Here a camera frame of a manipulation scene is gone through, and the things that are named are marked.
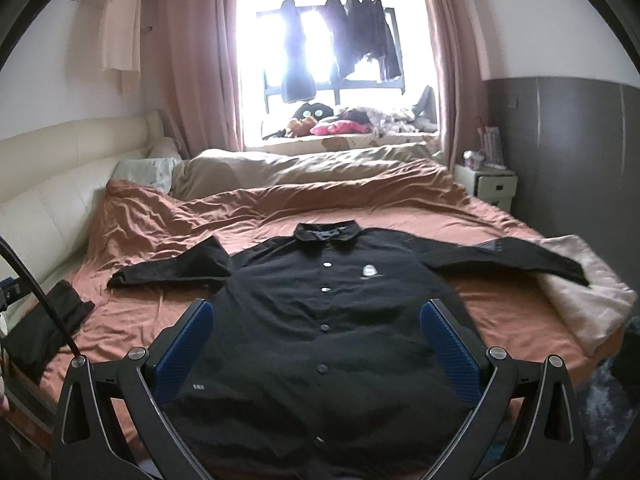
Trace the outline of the black button-up shirt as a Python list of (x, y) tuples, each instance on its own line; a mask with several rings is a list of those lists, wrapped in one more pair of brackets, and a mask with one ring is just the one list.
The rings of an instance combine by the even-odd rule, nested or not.
[(209, 472), (383, 479), (431, 466), (468, 414), (419, 323), (439, 299), (473, 326), (444, 269), (586, 280), (527, 240), (463, 246), (345, 221), (302, 223), (235, 255), (212, 237), (126, 266), (110, 286), (212, 291), (212, 336), (167, 410)]

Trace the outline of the hanging dark clothes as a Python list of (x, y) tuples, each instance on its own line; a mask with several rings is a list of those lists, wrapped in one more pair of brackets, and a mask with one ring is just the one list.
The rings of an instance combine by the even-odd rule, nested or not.
[[(326, 44), (314, 54), (303, 17), (316, 12), (317, 32), (327, 32)], [(282, 100), (308, 101), (320, 84), (341, 84), (356, 72), (364, 60), (378, 66), (378, 81), (395, 81), (404, 76), (398, 47), (381, 0), (326, 0), (322, 6), (303, 8), (294, 0), (281, 3), (285, 69), (281, 79)]]

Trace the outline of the salmon pink duvet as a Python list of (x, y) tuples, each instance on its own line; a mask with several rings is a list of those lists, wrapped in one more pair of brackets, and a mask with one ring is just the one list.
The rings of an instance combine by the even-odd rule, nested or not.
[[(472, 244), (509, 235), (531, 240), (535, 232), (510, 214), (467, 196), (442, 166), (419, 160), (367, 179), (282, 184), (178, 200), (156, 188), (112, 181), (100, 195), (85, 258), (64, 266), (62, 278), (93, 309), (73, 335), (90, 359), (119, 358), (145, 344), (186, 308), (186, 293), (142, 290), (117, 298), (108, 277), (127, 263), (173, 256), (216, 236), (236, 254), (305, 220), (355, 220), (360, 226), (406, 231), (444, 242)], [(518, 358), (539, 360), (558, 352), (574, 382), (622, 345), (613, 330), (586, 350), (559, 310), (529, 275), (501, 278), (449, 272), (482, 336), (504, 344)]]

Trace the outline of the cream folded blanket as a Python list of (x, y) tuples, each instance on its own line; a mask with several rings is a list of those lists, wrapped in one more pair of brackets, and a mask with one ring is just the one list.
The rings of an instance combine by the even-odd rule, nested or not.
[(543, 238), (537, 244), (582, 267), (585, 285), (552, 274), (538, 274), (537, 281), (582, 350), (593, 356), (624, 325), (638, 294), (577, 235)]

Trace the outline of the folded black garment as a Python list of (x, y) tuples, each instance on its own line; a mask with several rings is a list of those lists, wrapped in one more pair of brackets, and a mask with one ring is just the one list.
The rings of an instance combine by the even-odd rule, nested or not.
[[(71, 335), (79, 330), (94, 309), (92, 301), (82, 300), (73, 286), (64, 280), (49, 290), (47, 300)], [(40, 382), (47, 365), (64, 346), (65, 337), (41, 304), (28, 311), (2, 341), (2, 347), (15, 366), (35, 384)]]

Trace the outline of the light green pillow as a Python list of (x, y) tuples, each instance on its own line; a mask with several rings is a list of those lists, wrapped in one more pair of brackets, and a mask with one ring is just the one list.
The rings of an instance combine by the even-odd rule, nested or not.
[(115, 167), (112, 178), (143, 186), (152, 186), (168, 193), (171, 189), (172, 172), (178, 160), (172, 157), (124, 159)]

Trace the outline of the beige blanket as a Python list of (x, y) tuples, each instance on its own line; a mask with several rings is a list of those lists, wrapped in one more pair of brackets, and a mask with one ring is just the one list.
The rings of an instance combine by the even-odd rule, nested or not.
[(207, 150), (178, 162), (170, 195), (195, 200), (242, 188), (367, 179), (417, 160), (440, 162), (442, 155), (425, 142), (300, 155)]

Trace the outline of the white nightstand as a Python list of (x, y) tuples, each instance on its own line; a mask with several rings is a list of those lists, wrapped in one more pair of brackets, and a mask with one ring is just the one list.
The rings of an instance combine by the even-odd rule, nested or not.
[(496, 206), (506, 212), (511, 210), (518, 189), (518, 176), (511, 170), (488, 167), (473, 170), (457, 165), (454, 180), (465, 189), (466, 194)]

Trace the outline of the cream padded headboard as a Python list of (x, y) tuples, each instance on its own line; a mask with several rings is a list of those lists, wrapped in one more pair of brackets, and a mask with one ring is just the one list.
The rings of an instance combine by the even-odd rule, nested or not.
[(84, 248), (119, 162), (164, 137), (160, 114), (63, 122), (1, 141), (1, 236), (43, 282)]

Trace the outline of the items on nightstand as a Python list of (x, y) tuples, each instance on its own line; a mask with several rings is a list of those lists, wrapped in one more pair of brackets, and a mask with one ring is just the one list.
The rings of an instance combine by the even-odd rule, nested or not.
[(490, 169), (505, 170), (501, 134), (498, 127), (489, 127), (483, 118), (477, 117), (476, 129), (480, 139), (480, 148), (477, 151), (467, 150), (463, 153), (464, 166), (472, 170)]

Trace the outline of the pink left curtain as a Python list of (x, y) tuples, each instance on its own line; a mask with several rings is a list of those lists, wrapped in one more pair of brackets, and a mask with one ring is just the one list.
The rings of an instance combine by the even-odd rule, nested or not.
[(241, 151), (236, 3), (156, 0), (153, 47), (164, 112), (183, 151)]

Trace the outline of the pink curtain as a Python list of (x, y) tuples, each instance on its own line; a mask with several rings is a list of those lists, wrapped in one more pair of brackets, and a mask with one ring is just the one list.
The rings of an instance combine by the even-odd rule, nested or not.
[(236, 3), (156, 0), (153, 47), (164, 112), (183, 151), (241, 151)]
[(438, 84), (438, 124), (444, 164), (454, 168), (476, 150), (487, 98), (468, 0), (425, 0)]

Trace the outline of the hanging beige cloth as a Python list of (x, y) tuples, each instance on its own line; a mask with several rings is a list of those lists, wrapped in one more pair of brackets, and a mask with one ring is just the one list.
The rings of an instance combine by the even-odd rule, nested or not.
[(101, 67), (119, 76), (123, 96), (140, 82), (141, 7), (142, 0), (106, 0), (101, 16)]

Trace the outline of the pink right curtain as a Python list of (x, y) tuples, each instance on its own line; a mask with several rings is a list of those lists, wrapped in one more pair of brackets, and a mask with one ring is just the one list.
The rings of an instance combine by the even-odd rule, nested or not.
[(487, 98), (468, 0), (425, 0), (438, 84), (438, 124), (444, 164), (454, 168), (476, 150)]

